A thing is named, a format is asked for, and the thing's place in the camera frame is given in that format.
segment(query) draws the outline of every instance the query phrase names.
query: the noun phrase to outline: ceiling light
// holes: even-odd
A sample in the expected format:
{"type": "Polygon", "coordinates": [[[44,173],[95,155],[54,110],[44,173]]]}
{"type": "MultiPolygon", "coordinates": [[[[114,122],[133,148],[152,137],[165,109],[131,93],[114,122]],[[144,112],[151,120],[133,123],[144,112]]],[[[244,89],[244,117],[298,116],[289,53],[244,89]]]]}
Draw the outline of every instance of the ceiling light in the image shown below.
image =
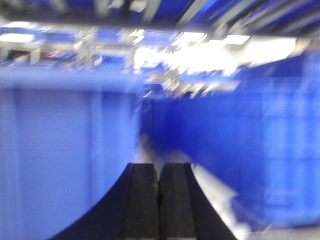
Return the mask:
{"type": "Polygon", "coordinates": [[[7,28],[26,28],[30,25],[30,22],[27,22],[27,21],[13,21],[13,22],[10,22],[6,25],[4,25],[4,27],[7,27],[7,28]]]}
{"type": "Polygon", "coordinates": [[[0,35],[1,42],[30,43],[35,39],[33,34],[5,33],[0,35]]]}
{"type": "Polygon", "coordinates": [[[145,36],[138,36],[135,40],[133,40],[132,42],[134,43],[134,44],[137,44],[137,43],[139,43],[142,39],[144,39],[145,38],[145,36]]]}
{"type": "Polygon", "coordinates": [[[134,30],[131,34],[130,37],[139,37],[145,32],[144,29],[139,29],[139,30],[134,30]]]}
{"type": "Polygon", "coordinates": [[[188,45],[190,42],[201,43],[206,37],[207,35],[202,32],[183,32],[175,38],[175,42],[173,42],[171,45],[188,45]]]}
{"type": "Polygon", "coordinates": [[[250,36],[245,36],[245,35],[228,35],[223,41],[226,44],[242,45],[249,38],[250,36]]]}

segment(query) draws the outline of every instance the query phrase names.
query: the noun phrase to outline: blue container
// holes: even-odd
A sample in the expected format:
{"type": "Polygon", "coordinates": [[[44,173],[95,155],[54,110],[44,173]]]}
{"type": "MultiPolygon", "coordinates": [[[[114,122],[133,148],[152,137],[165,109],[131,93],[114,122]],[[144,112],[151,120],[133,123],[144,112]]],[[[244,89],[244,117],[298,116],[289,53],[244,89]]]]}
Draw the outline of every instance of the blue container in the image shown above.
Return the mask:
{"type": "Polygon", "coordinates": [[[143,81],[40,67],[0,79],[0,239],[47,239],[135,161],[143,81]]]}
{"type": "Polygon", "coordinates": [[[145,100],[143,129],[161,154],[183,151],[239,192],[233,208],[255,230],[316,224],[320,79],[311,75],[318,56],[245,70],[233,92],[145,100]],[[281,72],[299,63],[297,75],[308,77],[281,72]]]}

